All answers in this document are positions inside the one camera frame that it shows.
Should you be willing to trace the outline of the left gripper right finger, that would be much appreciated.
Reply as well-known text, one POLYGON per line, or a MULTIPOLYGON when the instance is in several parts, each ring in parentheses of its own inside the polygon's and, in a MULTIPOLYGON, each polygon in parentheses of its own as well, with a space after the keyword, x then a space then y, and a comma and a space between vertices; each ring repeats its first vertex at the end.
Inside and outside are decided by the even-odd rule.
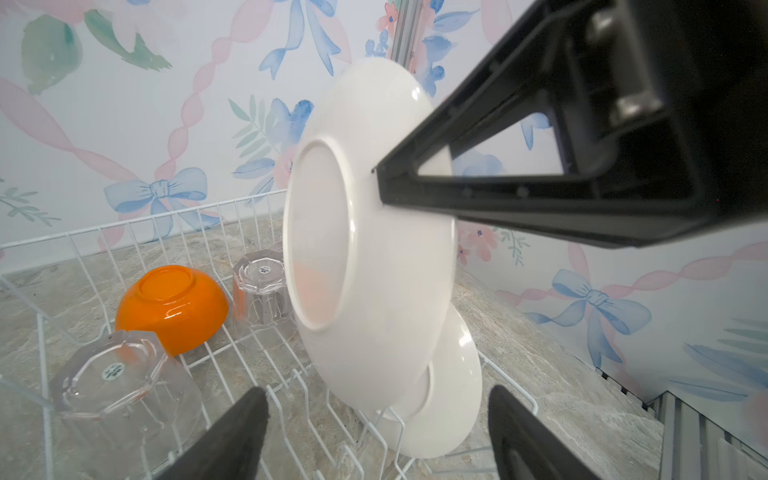
POLYGON ((499 478, 578 479, 599 477, 509 390, 494 386, 488 428, 499 478))

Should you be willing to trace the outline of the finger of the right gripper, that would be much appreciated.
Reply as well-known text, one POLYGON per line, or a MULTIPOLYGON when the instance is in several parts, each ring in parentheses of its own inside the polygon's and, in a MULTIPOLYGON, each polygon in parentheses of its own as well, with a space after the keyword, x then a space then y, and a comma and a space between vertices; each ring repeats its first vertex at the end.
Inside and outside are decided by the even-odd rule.
POLYGON ((603 248, 643 248, 736 228, 561 228, 558 186, 569 148, 557 131, 559 28, 570 1, 537 1, 453 94, 376 167, 383 203, 448 214, 603 248), (547 116, 561 175, 451 177, 421 167, 440 153, 458 156, 533 113, 547 116))

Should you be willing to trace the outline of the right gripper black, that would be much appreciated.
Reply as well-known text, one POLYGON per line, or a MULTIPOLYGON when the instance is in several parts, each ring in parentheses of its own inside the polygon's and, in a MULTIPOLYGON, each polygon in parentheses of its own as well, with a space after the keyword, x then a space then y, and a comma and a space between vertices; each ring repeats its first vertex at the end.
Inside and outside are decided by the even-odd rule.
POLYGON ((561 228, 725 228, 767 217, 767 5, 570 1, 561 228))

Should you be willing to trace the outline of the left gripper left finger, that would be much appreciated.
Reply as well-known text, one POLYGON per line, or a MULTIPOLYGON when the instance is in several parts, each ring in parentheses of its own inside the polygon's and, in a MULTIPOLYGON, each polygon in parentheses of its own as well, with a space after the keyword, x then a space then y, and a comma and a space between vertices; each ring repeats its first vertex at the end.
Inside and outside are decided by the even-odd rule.
POLYGON ((159 479, 255 479, 269 417, 265 390, 249 389, 159 479))

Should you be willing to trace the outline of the white deep plate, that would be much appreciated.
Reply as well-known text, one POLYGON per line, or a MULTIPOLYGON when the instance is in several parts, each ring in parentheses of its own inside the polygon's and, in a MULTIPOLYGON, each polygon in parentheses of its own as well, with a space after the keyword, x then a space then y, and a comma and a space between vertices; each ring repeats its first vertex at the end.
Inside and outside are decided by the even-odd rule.
POLYGON ((293 158, 289 295, 317 372, 355 409, 395 404, 426 371, 446 320, 455 220, 384 204, 375 172, 432 110, 401 65, 363 59, 316 105, 293 158))

